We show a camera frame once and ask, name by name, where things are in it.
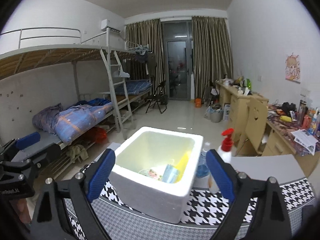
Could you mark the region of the houndstooth table runner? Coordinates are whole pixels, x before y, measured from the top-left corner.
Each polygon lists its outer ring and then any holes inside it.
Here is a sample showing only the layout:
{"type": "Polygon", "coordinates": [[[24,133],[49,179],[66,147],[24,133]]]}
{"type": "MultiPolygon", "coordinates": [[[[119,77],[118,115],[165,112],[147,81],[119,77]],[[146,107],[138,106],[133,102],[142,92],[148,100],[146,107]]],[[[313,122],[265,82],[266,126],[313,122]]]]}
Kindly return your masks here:
{"type": "MultiPolygon", "coordinates": [[[[279,165],[263,158],[234,158],[232,166],[253,179],[275,177],[284,195],[291,231],[302,224],[305,206],[316,204],[313,188],[299,165],[285,157],[279,165]]],[[[108,181],[92,203],[101,224],[112,239],[210,239],[222,222],[229,202],[221,193],[212,194],[206,181],[195,182],[178,224],[161,222],[125,205],[108,181]]]]}

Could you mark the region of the white foam box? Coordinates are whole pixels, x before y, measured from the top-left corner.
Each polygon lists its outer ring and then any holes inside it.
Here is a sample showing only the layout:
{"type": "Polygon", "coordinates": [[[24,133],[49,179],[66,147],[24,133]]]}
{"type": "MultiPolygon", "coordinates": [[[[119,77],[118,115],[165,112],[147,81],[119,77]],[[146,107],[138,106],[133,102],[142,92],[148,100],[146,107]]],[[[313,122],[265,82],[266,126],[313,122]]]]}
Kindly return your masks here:
{"type": "Polygon", "coordinates": [[[164,222],[178,224],[187,205],[203,144],[203,136],[144,126],[116,150],[116,163],[108,179],[127,206],[164,222]],[[191,151],[182,179],[164,183],[139,174],[153,169],[163,175],[191,151]]]}

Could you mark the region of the yellow silicone scrubber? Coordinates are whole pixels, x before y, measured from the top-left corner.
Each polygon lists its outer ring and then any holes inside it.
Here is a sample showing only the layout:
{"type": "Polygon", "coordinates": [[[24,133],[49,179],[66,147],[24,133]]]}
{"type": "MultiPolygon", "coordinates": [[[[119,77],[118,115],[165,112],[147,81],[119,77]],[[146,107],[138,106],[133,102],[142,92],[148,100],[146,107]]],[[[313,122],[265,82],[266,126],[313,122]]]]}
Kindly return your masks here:
{"type": "Polygon", "coordinates": [[[178,176],[176,179],[176,183],[178,183],[182,179],[185,168],[186,168],[188,161],[189,161],[190,154],[191,154],[191,151],[186,151],[182,155],[182,157],[177,161],[177,163],[174,165],[174,168],[176,168],[176,170],[178,170],[178,176]]]}

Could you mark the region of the clear blue spray bottle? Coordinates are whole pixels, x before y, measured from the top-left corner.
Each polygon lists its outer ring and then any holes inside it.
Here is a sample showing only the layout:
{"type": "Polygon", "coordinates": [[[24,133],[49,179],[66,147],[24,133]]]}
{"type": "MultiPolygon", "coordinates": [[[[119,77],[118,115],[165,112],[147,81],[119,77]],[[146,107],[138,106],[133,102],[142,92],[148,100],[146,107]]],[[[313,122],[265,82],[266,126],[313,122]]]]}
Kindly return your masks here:
{"type": "Polygon", "coordinates": [[[209,173],[209,168],[207,167],[207,163],[206,163],[206,154],[209,150],[210,150],[210,142],[205,142],[199,156],[199,161],[198,161],[197,170],[196,170],[197,178],[204,178],[209,173]]]}

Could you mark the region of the right brown curtain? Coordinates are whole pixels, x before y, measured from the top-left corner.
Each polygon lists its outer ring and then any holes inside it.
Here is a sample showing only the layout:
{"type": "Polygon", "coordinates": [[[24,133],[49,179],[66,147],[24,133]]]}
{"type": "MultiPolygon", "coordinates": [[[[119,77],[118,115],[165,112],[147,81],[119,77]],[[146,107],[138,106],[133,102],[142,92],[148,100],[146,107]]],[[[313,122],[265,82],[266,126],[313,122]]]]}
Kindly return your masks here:
{"type": "Polygon", "coordinates": [[[224,18],[194,16],[191,26],[195,97],[201,98],[209,81],[233,77],[231,42],[224,18]]]}

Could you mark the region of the anime girl poster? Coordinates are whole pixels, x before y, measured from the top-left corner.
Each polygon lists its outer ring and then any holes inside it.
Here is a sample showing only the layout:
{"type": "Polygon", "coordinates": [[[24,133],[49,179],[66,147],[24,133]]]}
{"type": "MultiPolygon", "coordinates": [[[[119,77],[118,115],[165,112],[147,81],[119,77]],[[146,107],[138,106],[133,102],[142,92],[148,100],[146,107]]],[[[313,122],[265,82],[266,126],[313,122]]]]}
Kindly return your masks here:
{"type": "Polygon", "coordinates": [[[300,83],[301,70],[299,55],[291,54],[286,58],[285,63],[285,79],[296,83],[300,83]]]}

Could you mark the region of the grey trash bin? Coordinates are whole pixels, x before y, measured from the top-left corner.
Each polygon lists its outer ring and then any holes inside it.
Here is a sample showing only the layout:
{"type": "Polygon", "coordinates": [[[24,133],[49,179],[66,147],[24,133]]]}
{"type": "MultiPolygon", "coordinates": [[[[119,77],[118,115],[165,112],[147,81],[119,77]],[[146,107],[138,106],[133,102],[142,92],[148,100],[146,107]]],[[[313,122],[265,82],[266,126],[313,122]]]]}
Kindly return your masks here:
{"type": "Polygon", "coordinates": [[[223,110],[221,108],[210,110],[210,120],[212,123],[219,123],[223,118],[223,110]]]}

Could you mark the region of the wooden smiley chair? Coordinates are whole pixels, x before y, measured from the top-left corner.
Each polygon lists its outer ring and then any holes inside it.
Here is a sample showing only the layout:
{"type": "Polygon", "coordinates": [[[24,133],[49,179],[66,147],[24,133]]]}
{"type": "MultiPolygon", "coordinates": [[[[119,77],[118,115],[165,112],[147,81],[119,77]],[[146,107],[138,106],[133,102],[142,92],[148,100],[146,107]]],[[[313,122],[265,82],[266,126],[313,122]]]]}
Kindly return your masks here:
{"type": "Polygon", "coordinates": [[[262,143],[267,120],[268,107],[262,102],[251,99],[248,103],[248,116],[237,149],[237,156],[261,156],[265,145],[262,143]]]}

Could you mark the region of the blue face mask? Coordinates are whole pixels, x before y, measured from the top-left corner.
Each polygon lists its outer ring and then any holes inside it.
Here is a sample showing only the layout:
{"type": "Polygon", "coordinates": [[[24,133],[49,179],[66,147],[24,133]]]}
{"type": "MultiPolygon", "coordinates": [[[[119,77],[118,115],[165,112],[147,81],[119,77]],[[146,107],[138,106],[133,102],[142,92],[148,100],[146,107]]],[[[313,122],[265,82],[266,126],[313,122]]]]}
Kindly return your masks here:
{"type": "Polygon", "coordinates": [[[162,176],[162,181],[164,183],[173,184],[177,181],[180,171],[174,166],[168,164],[162,176]]]}

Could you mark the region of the white air conditioner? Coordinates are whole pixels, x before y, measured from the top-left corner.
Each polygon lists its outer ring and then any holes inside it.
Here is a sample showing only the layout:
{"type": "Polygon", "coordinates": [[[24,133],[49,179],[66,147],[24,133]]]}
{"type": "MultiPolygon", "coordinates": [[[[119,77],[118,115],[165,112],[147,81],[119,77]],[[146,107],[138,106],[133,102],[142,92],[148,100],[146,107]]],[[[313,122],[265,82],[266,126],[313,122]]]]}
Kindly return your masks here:
{"type": "Polygon", "coordinates": [[[115,33],[121,33],[121,30],[117,29],[117,28],[114,28],[111,24],[110,24],[110,20],[108,19],[104,19],[101,21],[101,24],[100,24],[100,29],[102,31],[107,31],[107,29],[110,29],[110,31],[113,31],[115,33]]]}

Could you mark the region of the glass balcony door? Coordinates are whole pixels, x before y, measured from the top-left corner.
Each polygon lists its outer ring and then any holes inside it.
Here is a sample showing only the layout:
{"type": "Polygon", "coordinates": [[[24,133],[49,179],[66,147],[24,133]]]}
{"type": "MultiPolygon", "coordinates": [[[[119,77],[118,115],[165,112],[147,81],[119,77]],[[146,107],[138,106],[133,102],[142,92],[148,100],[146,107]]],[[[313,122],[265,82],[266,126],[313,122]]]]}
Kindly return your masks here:
{"type": "Polygon", "coordinates": [[[171,100],[191,99],[191,20],[162,22],[166,91],[171,100]]]}

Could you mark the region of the white pump lotion bottle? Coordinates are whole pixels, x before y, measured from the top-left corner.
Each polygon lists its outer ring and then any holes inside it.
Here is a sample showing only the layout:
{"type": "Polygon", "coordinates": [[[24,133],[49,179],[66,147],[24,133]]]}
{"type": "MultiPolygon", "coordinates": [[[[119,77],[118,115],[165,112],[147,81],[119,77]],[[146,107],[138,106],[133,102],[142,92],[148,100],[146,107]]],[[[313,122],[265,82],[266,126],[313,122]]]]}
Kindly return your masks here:
{"type": "MultiPolygon", "coordinates": [[[[232,147],[233,147],[233,139],[232,139],[233,132],[234,132],[233,128],[226,129],[225,131],[222,132],[221,135],[225,138],[223,139],[219,148],[216,150],[219,156],[223,159],[225,163],[230,163],[231,161],[232,147]]],[[[208,186],[212,194],[217,194],[219,192],[219,187],[212,175],[209,176],[208,186]]]]}

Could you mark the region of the blue toiletry bottles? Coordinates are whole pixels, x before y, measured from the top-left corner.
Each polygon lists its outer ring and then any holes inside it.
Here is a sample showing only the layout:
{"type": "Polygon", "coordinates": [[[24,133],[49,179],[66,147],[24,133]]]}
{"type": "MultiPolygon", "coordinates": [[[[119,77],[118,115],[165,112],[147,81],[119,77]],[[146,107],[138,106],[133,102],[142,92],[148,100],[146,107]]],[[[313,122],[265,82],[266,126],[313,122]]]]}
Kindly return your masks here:
{"type": "Polygon", "coordinates": [[[314,135],[317,128],[317,118],[318,118],[319,110],[316,108],[314,115],[312,116],[310,126],[308,128],[308,133],[310,135],[314,135]]]}

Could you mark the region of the wooden desk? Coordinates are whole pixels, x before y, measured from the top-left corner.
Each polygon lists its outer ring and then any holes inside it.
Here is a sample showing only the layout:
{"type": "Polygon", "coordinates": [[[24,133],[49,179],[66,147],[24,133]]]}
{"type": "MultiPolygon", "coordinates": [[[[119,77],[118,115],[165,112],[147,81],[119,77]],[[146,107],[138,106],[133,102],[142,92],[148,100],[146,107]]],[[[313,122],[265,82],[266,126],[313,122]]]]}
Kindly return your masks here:
{"type": "Polygon", "coordinates": [[[294,122],[280,119],[279,107],[268,105],[266,132],[268,139],[263,156],[291,154],[300,165],[306,177],[316,169],[319,162],[319,141],[316,142],[315,153],[311,154],[304,146],[295,142],[292,132],[299,130],[294,122]]]}
{"type": "Polygon", "coordinates": [[[259,93],[254,92],[253,95],[239,94],[238,89],[233,86],[227,86],[222,80],[215,81],[216,88],[220,93],[220,105],[230,105],[228,127],[233,128],[234,132],[242,133],[245,129],[248,117],[248,103],[251,99],[258,100],[265,105],[268,99],[259,93]]]}

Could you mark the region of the far wooden desk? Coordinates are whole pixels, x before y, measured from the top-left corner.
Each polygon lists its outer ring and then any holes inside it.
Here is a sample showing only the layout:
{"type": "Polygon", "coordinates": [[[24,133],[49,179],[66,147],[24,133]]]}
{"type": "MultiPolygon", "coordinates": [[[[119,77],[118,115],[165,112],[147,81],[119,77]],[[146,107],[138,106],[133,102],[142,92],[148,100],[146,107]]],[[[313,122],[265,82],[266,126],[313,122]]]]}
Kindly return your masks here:
{"type": "Polygon", "coordinates": [[[238,89],[233,86],[227,86],[222,80],[215,81],[216,88],[220,93],[220,105],[230,105],[228,127],[233,128],[234,132],[242,133],[245,129],[248,117],[248,103],[251,99],[258,100],[265,105],[268,99],[259,93],[254,92],[253,95],[239,94],[238,89]]]}

